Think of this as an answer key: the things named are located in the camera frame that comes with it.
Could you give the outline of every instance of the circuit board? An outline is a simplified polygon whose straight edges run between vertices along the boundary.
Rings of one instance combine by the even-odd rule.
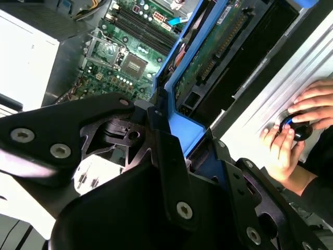
[[[140,6],[140,9],[144,10],[147,9],[146,4],[149,8],[142,16],[145,14],[153,15],[159,11],[164,17],[172,17],[171,14],[151,2],[146,1],[143,5],[142,3],[142,1],[133,0],[121,1],[117,3],[119,5],[116,7],[117,9],[110,9],[105,19],[100,21],[99,29],[92,33],[92,41],[86,55],[87,63],[83,68],[79,83],[76,84],[72,99],[110,92],[122,93],[132,101],[137,99],[148,101],[150,99],[152,81],[163,65],[165,54],[169,53],[167,48],[165,48],[165,53],[161,53],[154,46],[149,46],[152,39],[145,43],[142,36],[133,36],[127,32],[128,30],[114,25],[109,19],[110,17],[107,18],[109,13],[117,16],[119,14],[117,11],[120,8],[125,8],[130,10],[132,14],[131,16],[122,16],[122,24],[124,23],[126,27],[133,27],[132,21],[135,21],[133,15],[136,15],[136,18],[141,18],[139,13],[133,12],[133,7]],[[175,33],[162,28],[160,24],[157,25],[158,22],[155,19],[142,18],[142,23],[149,23],[149,25],[152,23],[155,25],[154,29],[160,28],[159,32],[163,32],[165,36],[169,38],[170,35],[176,36]]]
[[[241,7],[243,2],[244,0],[233,0],[226,6],[213,30],[204,41],[202,49],[198,51],[190,63],[190,67],[175,85],[176,102],[190,91],[194,83],[204,83],[216,61],[223,56],[232,39],[246,22],[247,16],[242,13]]]
[[[170,26],[168,21],[174,18],[174,13],[166,9],[164,6],[159,5],[157,2],[149,0],[121,0],[117,4],[120,8],[127,10],[127,13],[132,13],[140,20],[149,23],[155,29],[168,34],[175,39],[178,38],[179,33],[184,28],[183,23],[175,26]],[[109,14],[114,15],[117,10],[112,8],[112,3],[109,9]]]

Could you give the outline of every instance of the finger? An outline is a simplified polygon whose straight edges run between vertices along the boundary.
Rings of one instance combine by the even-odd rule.
[[[288,134],[289,129],[290,129],[290,125],[288,125],[288,124],[285,125],[285,128],[282,130],[282,132],[275,138],[275,140],[271,146],[271,156],[273,159],[279,158],[282,144],[285,141],[285,138]]]
[[[264,139],[265,139],[265,137],[266,137],[266,135],[268,134],[268,132],[269,132],[269,130],[266,128],[266,129],[264,129],[262,132],[261,132],[261,134],[260,134],[260,136],[259,136],[259,139],[263,142],[264,141]]]
[[[325,118],[312,124],[314,129],[325,129],[333,125],[333,118]]]
[[[309,99],[302,100],[288,108],[290,113],[305,110],[313,107],[333,106],[333,94],[315,96]]]
[[[323,107],[314,111],[295,116],[292,122],[304,122],[304,121],[314,121],[317,119],[330,118],[333,115],[333,107]]]
[[[316,81],[309,85],[305,90],[312,89],[318,86],[333,86],[333,80],[332,79],[323,79]]]
[[[274,138],[275,138],[278,130],[279,130],[279,126],[274,125],[273,128],[267,133],[266,137],[263,139],[263,144],[266,147],[271,148],[271,145],[274,141]]]
[[[290,166],[290,154],[291,154],[293,138],[294,138],[294,130],[289,129],[288,134],[281,146],[279,154],[279,161],[282,163],[282,166],[285,168]]]
[[[305,141],[302,142],[298,142],[291,150],[291,154],[290,154],[290,164],[292,166],[297,165],[298,160],[303,152],[305,148]]]
[[[318,86],[311,89],[305,90],[297,99],[294,101],[294,104],[309,99],[315,96],[323,96],[333,94],[333,86]]]

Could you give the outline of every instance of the motherboard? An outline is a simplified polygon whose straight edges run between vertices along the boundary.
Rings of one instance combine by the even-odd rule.
[[[152,81],[183,25],[170,26],[173,13],[153,1],[112,1],[90,36],[82,73],[69,99],[119,92],[132,101],[149,100]]]
[[[232,0],[225,7],[216,25],[204,41],[201,50],[193,58],[190,67],[184,72],[174,87],[175,102],[184,99],[194,83],[197,86],[205,84],[213,69],[223,59],[229,46],[244,27],[250,15],[243,7],[244,0]],[[185,104],[194,107],[200,96],[194,92],[188,97]],[[188,115],[191,110],[185,106],[180,112]]]

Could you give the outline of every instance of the human hand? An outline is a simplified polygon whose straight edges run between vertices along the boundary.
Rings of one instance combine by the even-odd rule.
[[[265,167],[273,179],[301,196],[307,185],[317,176],[297,165],[305,142],[297,142],[292,147],[294,130],[290,125],[285,125],[276,136],[278,130],[279,126],[274,125],[271,130],[265,129],[260,135],[260,140],[269,154]]]
[[[321,80],[311,84],[288,108],[290,113],[317,107],[316,110],[295,116],[293,122],[319,120],[312,124],[314,129],[333,125],[333,80]]]
[[[305,147],[305,142],[298,142],[293,148],[294,130],[285,125],[282,132],[276,136],[279,126],[271,130],[265,129],[260,135],[260,141],[269,154],[265,167],[269,175],[278,182],[284,183],[295,170],[299,157]]]

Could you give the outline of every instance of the blue plastic bracket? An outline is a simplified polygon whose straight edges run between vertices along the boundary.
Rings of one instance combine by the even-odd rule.
[[[182,41],[182,38],[186,32],[187,29],[190,28],[191,23],[193,22],[193,18],[196,14],[196,12],[199,10],[200,5],[202,4],[203,0],[201,0],[194,10],[187,26],[183,30],[183,32],[180,34],[180,38],[177,40],[176,44],[172,48],[169,56],[164,62],[164,65],[162,66],[161,70],[157,73],[157,76],[154,80],[153,86],[154,89],[156,89],[157,86],[157,78],[160,75],[161,72],[163,72],[163,69],[166,67],[167,62],[170,60],[173,53],[176,53],[176,48],[179,45],[179,43]],[[167,90],[169,94],[169,124],[171,128],[171,133],[178,137],[182,146],[183,154],[186,157],[190,151],[193,149],[193,147],[200,141],[200,139],[203,137],[203,135],[206,132],[206,128],[189,119],[188,117],[180,114],[178,111],[176,111],[176,105],[175,105],[175,98],[174,98],[174,86],[182,76],[182,74],[185,72],[186,68],[191,63],[192,59],[194,58],[195,54],[199,50],[200,46],[206,39],[206,37],[209,35],[210,31],[216,24],[217,20],[221,16],[222,11],[224,10],[228,0],[217,0],[215,6],[213,7],[212,11],[210,12],[209,16],[207,17],[206,21],[202,25],[200,31],[198,32],[197,36],[193,40],[190,48],[186,52],[184,58],[182,59],[180,65],[177,67],[177,69],[174,71],[170,79],[165,85],[165,89]]]

